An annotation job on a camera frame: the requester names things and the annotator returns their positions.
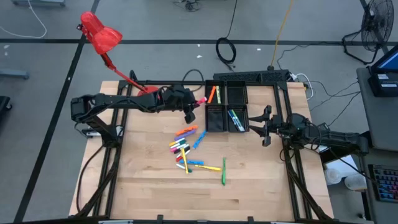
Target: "gray floor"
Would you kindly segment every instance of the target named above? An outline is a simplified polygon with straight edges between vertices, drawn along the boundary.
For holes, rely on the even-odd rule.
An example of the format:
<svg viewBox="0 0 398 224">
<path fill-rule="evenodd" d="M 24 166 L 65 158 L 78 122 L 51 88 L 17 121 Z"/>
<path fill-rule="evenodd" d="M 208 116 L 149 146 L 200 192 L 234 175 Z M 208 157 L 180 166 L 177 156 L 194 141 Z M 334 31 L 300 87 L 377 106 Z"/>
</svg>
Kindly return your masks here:
<svg viewBox="0 0 398 224">
<path fill-rule="evenodd" d="M 171 2 L 101 0 L 97 15 L 107 26 L 122 32 L 125 39 L 217 39 L 227 33 L 233 0 L 202 1 L 202 9 L 195 13 L 187 13 Z M 92 3 L 93 0 L 66 0 L 66 8 L 34 6 L 47 26 L 45 38 L 80 38 L 75 27 L 80 14 L 89 11 Z M 274 40 L 288 4 L 288 0 L 239 1 L 230 39 Z M 359 29 L 362 13 L 357 0 L 295 1 L 281 39 L 341 40 L 343 35 Z M 24 35 L 42 33 L 29 9 L 15 7 L 10 1 L 0 2 L 0 26 Z M 395 30 L 393 41 L 398 40 Z M 0 31 L 0 38 L 11 36 Z M 14 218 L 77 44 L 3 46 L 0 45 L 0 67 L 28 70 L 31 78 L 0 78 L 0 95 L 10 96 L 14 103 L 0 129 L 0 223 Z M 278 56 L 292 47 L 280 46 Z M 265 70 L 272 58 L 271 45 L 236 48 L 237 72 Z M 350 49 L 362 57 L 371 57 L 362 47 Z M 134 69 L 143 80 L 179 80 L 191 68 L 200 69 L 206 79 L 214 73 L 228 72 L 218 60 L 214 45 L 119 45 L 110 56 L 121 71 Z M 288 52 L 281 64 L 293 73 L 305 73 L 311 80 L 323 82 L 331 93 L 354 82 L 356 68 L 363 66 L 343 54 L 341 47 L 331 46 Z M 85 146 L 85 139 L 73 130 L 69 102 L 76 96 L 97 93 L 103 80 L 118 77 L 103 66 L 92 46 L 85 45 L 25 220 L 67 216 Z M 315 83 L 314 89 L 311 108 L 327 99 L 320 85 Z M 345 93 L 358 89 L 355 85 Z M 313 110 L 314 123 L 331 122 L 348 101 L 349 98 L 335 98 Z M 360 95 L 332 128 L 356 132 L 368 129 Z M 360 194 L 342 185 L 329 190 L 336 218 L 360 222 L 356 218 L 363 211 Z"/>
</svg>

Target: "wooden tabletop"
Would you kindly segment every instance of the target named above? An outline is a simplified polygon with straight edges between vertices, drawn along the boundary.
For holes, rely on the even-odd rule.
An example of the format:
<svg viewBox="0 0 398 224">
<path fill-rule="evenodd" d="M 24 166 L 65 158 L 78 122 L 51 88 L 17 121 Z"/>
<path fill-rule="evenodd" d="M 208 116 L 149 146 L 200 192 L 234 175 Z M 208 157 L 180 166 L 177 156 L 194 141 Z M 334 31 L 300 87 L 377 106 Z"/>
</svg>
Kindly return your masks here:
<svg viewBox="0 0 398 224">
<path fill-rule="evenodd" d="M 103 82 L 101 92 L 115 95 L 117 87 L 118 82 Z M 288 83 L 288 88 L 293 113 L 310 118 L 302 83 Z M 195 92 L 197 99 L 203 96 L 204 88 Z M 286 118 L 282 92 L 280 96 Z M 272 87 L 248 86 L 248 99 L 249 117 L 261 115 L 267 105 L 276 113 Z M 112 113 L 113 110 L 106 110 L 99 116 L 110 123 Z M 164 215 L 165 220 L 245 221 L 253 216 L 256 221 L 293 221 L 286 168 L 279 159 L 282 143 L 275 134 L 271 134 L 272 144 L 262 147 L 262 139 L 253 131 L 208 133 L 198 148 L 192 149 L 187 158 L 205 161 L 208 166 L 222 167 L 223 157 L 226 157 L 225 186 L 221 184 L 220 172 L 191 167 L 193 172 L 186 174 L 175 165 L 175 154 L 169 151 L 175 132 L 198 125 L 197 133 L 187 137 L 192 146 L 205 129 L 205 107 L 200 106 L 194 113 L 196 120 L 187 125 L 183 112 L 150 114 L 129 110 L 111 218 L 154 220 L 157 215 Z M 100 145 L 101 138 L 88 140 L 82 166 Z M 308 150 L 300 153 L 308 191 L 325 213 L 333 217 L 319 155 Z M 84 173 L 80 207 L 98 186 L 103 156 L 104 150 Z M 298 201 L 302 202 L 297 192 Z M 76 213 L 75 200 L 76 196 L 70 214 Z M 105 201 L 101 204 L 101 213 L 104 213 Z M 302 203 L 300 214 L 305 217 Z"/>
</svg>

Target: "yellow cable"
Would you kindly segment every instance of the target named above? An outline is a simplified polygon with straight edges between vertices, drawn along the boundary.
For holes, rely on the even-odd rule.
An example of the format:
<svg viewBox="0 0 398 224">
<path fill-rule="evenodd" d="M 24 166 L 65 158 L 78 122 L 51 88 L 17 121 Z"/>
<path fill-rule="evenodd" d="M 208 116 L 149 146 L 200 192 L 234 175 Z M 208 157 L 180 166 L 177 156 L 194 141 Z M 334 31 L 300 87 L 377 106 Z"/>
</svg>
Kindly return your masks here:
<svg viewBox="0 0 398 224">
<path fill-rule="evenodd" d="M 276 50 L 277 50 L 277 48 L 278 48 L 279 36 L 280 36 L 280 34 L 282 33 L 282 30 L 284 29 L 284 25 L 285 25 L 285 23 L 286 23 L 286 19 L 287 19 L 287 16 L 289 15 L 289 13 L 290 13 L 290 10 L 291 10 L 291 8 L 292 8 L 292 5 L 293 5 L 293 0 L 290 0 L 289 8 L 288 8 L 287 11 L 286 11 L 286 15 L 285 15 L 285 17 L 284 17 L 284 21 L 282 22 L 282 25 L 280 26 L 280 29 L 279 29 L 278 36 L 276 37 L 275 48 L 274 48 L 274 54 L 273 54 L 273 56 L 272 56 L 271 66 L 272 66 L 272 64 L 274 64 L 275 54 L 276 54 Z"/>
</svg>

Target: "red lamp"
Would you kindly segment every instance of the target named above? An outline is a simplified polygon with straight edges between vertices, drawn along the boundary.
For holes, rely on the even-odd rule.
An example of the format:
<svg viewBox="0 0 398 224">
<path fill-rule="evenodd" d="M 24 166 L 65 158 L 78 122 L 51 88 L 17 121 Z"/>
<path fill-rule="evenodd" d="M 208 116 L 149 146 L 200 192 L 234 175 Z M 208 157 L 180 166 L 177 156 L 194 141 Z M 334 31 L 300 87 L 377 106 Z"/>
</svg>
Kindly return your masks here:
<svg viewBox="0 0 398 224">
<path fill-rule="evenodd" d="M 111 59 L 106 53 L 120 43 L 123 36 L 120 32 L 110 27 L 104 26 L 102 22 L 92 12 L 84 12 L 80 17 L 80 20 L 81 25 L 78 26 L 78 29 L 81 30 L 87 37 L 88 41 L 93 44 L 95 51 L 97 52 L 97 54 L 101 55 L 101 58 L 104 60 L 105 65 L 110 70 L 114 71 L 116 74 L 120 75 L 129 83 L 140 89 L 140 92 L 138 93 L 139 96 L 158 90 L 158 88 L 154 86 L 144 87 L 139 85 L 135 81 L 131 80 L 129 77 L 125 76 L 119 70 L 117 70 L 116 66 L 113 65 Z"/>
</svg>

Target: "electric fan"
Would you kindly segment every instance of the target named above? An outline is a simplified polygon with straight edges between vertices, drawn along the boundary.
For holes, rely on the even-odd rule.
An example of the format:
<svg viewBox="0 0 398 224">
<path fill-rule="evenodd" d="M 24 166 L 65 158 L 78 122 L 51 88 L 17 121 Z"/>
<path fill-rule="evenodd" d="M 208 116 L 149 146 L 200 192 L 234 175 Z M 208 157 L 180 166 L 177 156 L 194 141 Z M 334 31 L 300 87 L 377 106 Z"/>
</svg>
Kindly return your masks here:
<svg viewBox="0 0 398 224">
<path fill-rule="evenodd" d="M 367 65 L 374 62 L 377 51 L 385 46 L 390 37 L 394 23 L 394 6 L 391 0 L 371 0 L 364 10 L 361 29 L 345 35 L 343 37 L 343 46 L 344 53 Z M 371 62 L 365 62 L 347 51 L 346 38 L 354 36 L 351 39 L 352 42 L 359 33 L 361 33 L 363 47 L 368 51 L 374 52 Z"/>
</svg>

